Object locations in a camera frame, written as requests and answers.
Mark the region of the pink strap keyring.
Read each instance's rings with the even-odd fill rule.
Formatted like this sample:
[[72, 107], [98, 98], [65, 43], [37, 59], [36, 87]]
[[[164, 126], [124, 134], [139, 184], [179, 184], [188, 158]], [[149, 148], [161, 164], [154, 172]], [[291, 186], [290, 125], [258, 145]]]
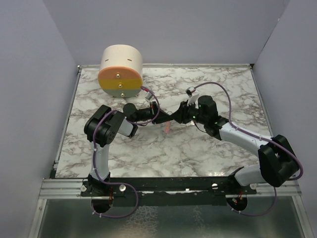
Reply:
[[167, 121], [167, 122], [165, 123], [165, 129], [164, 129], [164, 132], [165, 132], [165, 133], [169, 133], [169, 131], [170, 131], [170, 126], [171, 126], [171, 121]]

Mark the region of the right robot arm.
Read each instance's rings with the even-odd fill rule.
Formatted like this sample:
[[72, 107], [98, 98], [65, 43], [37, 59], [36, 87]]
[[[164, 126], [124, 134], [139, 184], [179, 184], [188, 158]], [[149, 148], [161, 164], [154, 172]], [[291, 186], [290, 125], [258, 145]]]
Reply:
[[197, 103], [181, 102], [171, 117], [178, 123], [200, 123], [209, 136], [233, 143], [258, 157], [258, 165], [242, 167], [232, 173], [234, 178], [227, 182], [231, 193], [238, 194], [253, 183], [280, 187], [300, 169], [284, 136], [261, 136], [234, 125], [218, 114], [211, 96], [200, 96]]

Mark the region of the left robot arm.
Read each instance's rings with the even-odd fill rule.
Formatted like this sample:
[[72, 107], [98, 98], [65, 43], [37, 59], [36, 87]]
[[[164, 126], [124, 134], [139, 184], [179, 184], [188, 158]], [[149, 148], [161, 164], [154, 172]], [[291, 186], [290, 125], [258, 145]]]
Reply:
[[156, 102], [139, 110], [134, 104], [127, 103], [122, 112], [101, 105], [84, 126], [84, 133], [93, 149], [92, 168], [89, 173], [89, 176], [95, 179], [92, 190], [100, 196], [109, 191], [109, 146], [118, 133], [131, 138], [146, 121], [158, 124], [170, 120], [171, 115], [159, 109]]

